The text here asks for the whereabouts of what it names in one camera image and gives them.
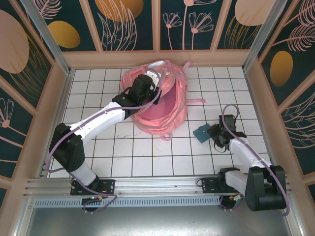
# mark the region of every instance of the gray floor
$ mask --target gray floor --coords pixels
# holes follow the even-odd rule
[[[288,236],[274,211],[232,212],[218,206],[112,207],[95,215],[79,208],[35,209],[28,236]]]

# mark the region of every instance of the cable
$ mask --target cable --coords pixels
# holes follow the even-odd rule
[[[159,97],[159,95],[161,94],[161,90],[162,90],[162,78],[164,78],[164,75],[161,77],[154,69],[152,68],[148,68],[147,71],[152,71],[153,73],[155,73],[157,75],[157,78],[158,78],[158,85],[159,85],[159,90],[157,92],[157,95],[155,96],[155,98],[145,104],[145,105],[142,105],[142,106],[138,106],[138,107],[113,107],[113,108],[110,108],[110,109],[107,109],[101,113],[98,113],[98,114],[95,114],[94,116],[92,116],[91,118],[89,118],[88,120],[86,120],[85,122],[83,122],[81,125],[79,125],[78,127],[76,127],[75,129],[71,130],[69,133],[67,133],[66,135],[64,135],[60,140],[58,140],[58,142],[55,144],[55,146],[52,148],[52,150],[50,151],[49,155],[48,155],[48,158],[47,158],[47,161],[46,161],[46,170],[47,172],[49,173],[54,173],[54,172],[57,172],[57,171],[60,171],[60,170],[63,170],[64,168],[58,168],[58,169],[55,169],[55,170],[50,170],[50,162],[51,162],[51,159],[53,157],[53,154],[55,153],[56,149],[58,148],[58,146],[66,139],[68,138],[70,135],[74,134],[76,131],[78,131],[79,129],[82,129],[85,125],[87,125],[89,122],[91,122],[92,120],[96,119],[97,117],[103,115],[103,114],[106,114],[110,111],[113,111],[113,110],[135,110],[135,109],[141,109],[141,108],[145,108],[147,106],[150,106],[151,104],[153,104]],[[89,192],[91,193],[94,193],[96,195],[100,195],[102,197],[114,197],[114,199],[112,199],[108,204],[106,204],[105,206],[101,207],[101,208],[98,208],[97,210],[95,210],[94,212],[98,212],[98,211],[101,211],[105,208],[107,208],[107,206],[109,206],[113,201],[115,201],[117,199],[117,195],[115,194],[104,194],[104,193],[98,193],[96,191],[93,191],[91,189],[89,189],[87,186],[85,186],[80,180],[78,180],[72,173],[69,173],[83,188],[85,188],[86,190],[88,190]],[[92,202],[97,202],[97,201],[100,201],[100,200],[91,200],[91,201],[88,201],[84,204],[84,207],[83,209],[85,209],[85,206],[88,204],[88,203],[92,203]]]
[[[254,156],[258,159],[258,161],[269,171],[270,175],[274,178],[275,182],[277,183],[282,195],[283,195],[283,198],[285,200],[285,204],[286,204],[286,211],[285,213],[283,214],[283,216],[287,216],[290,212],[290,204],[289,204],[289,199],[285,193],[285,190],[284,188],[282,187],[280,181],[278,180],[278,178],[276,177],[276,175],[272,172],[272,170],[269,168],[269,166],[264,162],[264,160],[254,151],[254,149],[248,145],[244,140],[240,139],[239,137],[237,137],[235,134],[233,134],[233,132],[227,127],[226,123],[225,123],[225,120],[224,120],[224,112],[225,110],[230,107],[230,106],[233,106],[235,107],[235,109],[237,110],[237,115],[236,115],[236,118],[238,117],[238,114],[239,114],[239,109],[236,105],[234,104],[228,104],[226,105],[226,107],[224,107],[223,111],[222,111],[222,122],[223,122],[223,125],[224,127],[226,128],[226,130],[235,138],[237,139],[239,142],[241,142],[244,146],[246,146],[253,154]]]
[[[199,185],[199,184],[198,184],[198,182],[201,181],[201,180],[202,180],[202,178],[200,178],[200,179],[197,180],[197,182],[196,182],[196,185],[197,185],[198,187],[202,187],[202,185]]]
[[[215,150],[216,150],[217,152],[219,152],[219,153],[225,153],[225,152],[226,152],[226,150],[227,150],[227,148],[226,148],[226,147],[225,147],[225,150],[224,150],[224,151],[219,151],[219,150],[217,150],[217,149],[216,149],[216,142],[215,142],[215,145],[214,145],[214,146],[215,146]]]

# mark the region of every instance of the orange circle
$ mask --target orange circle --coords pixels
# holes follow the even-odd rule
[[[143,0],[95,0],[95,3],[104,16],[118,22],[129,19],[128,9],[134,18],[139,16],[143,9]]]

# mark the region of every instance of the blue sponge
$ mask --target blue sponge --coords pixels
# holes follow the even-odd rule
[[[193,131],[194,136],[198,139],[200,143],[204,143],[211,138],[210,134],[207,132],[210,129],[209,124],[205,124],[195,131]]]

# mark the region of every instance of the dark green panel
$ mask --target dark green panel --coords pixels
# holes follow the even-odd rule
[[[20,0],[17,0],[18,4],[20,5],[21,9],[23,10],[23,12],[26,14],[26,10],[23,7],[22,3]],[[30,19],[30,17],[26,14],[27,18],[29,19],[31,25],[33,26],[33,28],[35,29],[36,33],[38,34],[38,36],[41,38],[42,42],[45,44],[46,49],[49,51],[49,54],[52,56],[53,59],[55,59],[55,56],[52,54],[52,52],[50,51],[49,47],[47,46],[45,40],[42,39],[38,29],[36,28],[36,26],[34,25],[33,21]]]
[[[315,83],[284,112],[282,118],[303,174],[315,171]]]
[[[51,64],[8,0],[3,0],[1,2],[0,10],[10,14],[21,24],[28,36],[30,48],[29,60],[26,67],[20,73],[8,73],[7,71],[0,68],[0,75],[4,77],[4,79],[9,84],[11,84],[27,101],[29,101],[29,103],[31,103],[34,107],[37,107],[51,68]]]
[[[6,189],[5,188],[0,188],[0,209],[4,200],[6,194]]]
[[[60,0],[57,8],[60,7],[61,9],[53,19],[45,19],[46,24],[49,25],[54,21],[64,21],[72,25],[80,35],[80,44],[77,47],[64,48],[60,46],[60,49],[63,52],[96,51],[79,0]]]
[[[309,185],[309,190],[310,190],[311,196],[313,198],[313,201],[315,203],[315,184]]]
[[[269,42],[269,39],[271,38],[271,36],[274,34],[274,32],[276,31],[280,21],[282,20],[282,18],[284,17],[287,9],[289,8],[289,6],[291,5],[292,3],[292,0],[287,0],[286,4],[285,4],[285,7],[281,13],[281,15],[279,16],[277,22],[275,23],[274,27],[272,28],[272,30],[270,31],[268,37],[266,38],[266,41],[264,42],[264,44],[262,45],[260,51],[258,52],[258,57],[260,57],[260,55],[262,54],[262,52],[265,50],[268,42]]]
[[[308,20],[312,23],[309,23],[308,26],[303,26],[300,22],[301,19],[298,16],[301,16],[300,11],[304,11],[304,9],[300,9],[302,7],[302,3],[304,2],[310,3],[310,0],[300,1],[298,3],[287,21],[287,24],[281,30],[279,36],[275,40],[275,43],[262,62],[262,67],[278,105],[280,105],[315,69],[315,18],[308,15],[312,14],[315,16],[315,9],[314,7],[310,8],[308,14],[302,14],[303,21],[305,21],[305,16],[307,16]],[[305,31],[304,33],[301,31],[300,33],[294,34],[298,29],[304,29]],[[281,59],[277,59],[277,57],[275,57],[276,55],[280,55],[280,51],[286,55],[285,58],[283,57]],[[288,59],[293,61],[292,72],[282,86],[276,86],[274,81],[278,81],[279,75],[284,74],[291,69],[286,63],[281,62]],[[274,75],[274,78],[271,78],[272,63],[274,63],[274,65],[278,65],[277,68],[279,71],[278,76]]]
[[[114,7],[107,5],[108,9],[110,10],[115,8],[115,3],[118,1],[111,2]],[[103,42],[102,47],[104,51],[153,50],[151,0],[143,0],[142,11],[138,16],[134,18],[133,26],[131,25],[132,21],[129,20],[123,24],[123,27],[121,22],[112,21],[104,16],[97,7],[95,0],[89,0],[89,4],[92,11],[93,19],[95,21],[99,39],[101,42]],[[105,29],[108,29],[108,32],[110,33],[103,35],[103,33],[105,32],[103,30],[103,26],[105,26]]]
[[[161,50],[171,50],[171,46],[173,50],[182,50],[184,27],[185,49],[210,49],[223,1],[205,0],[203,2],[206,4],[195,3],[193,6],[186,6],[183,1],[161,0]],[[185,9],[187,12],[184,26]],[[168,23],[172,26],[169,29],[166,27]],[[191,31],[193,28],[197,29],[198,33],[193,34]]]
[[[217,49],[249,49],[261,27],[238,23],[235,18],[236,2],[232,1]]]
[[[0,176],[11,178],[33,116],[2,89],[0,110]]]

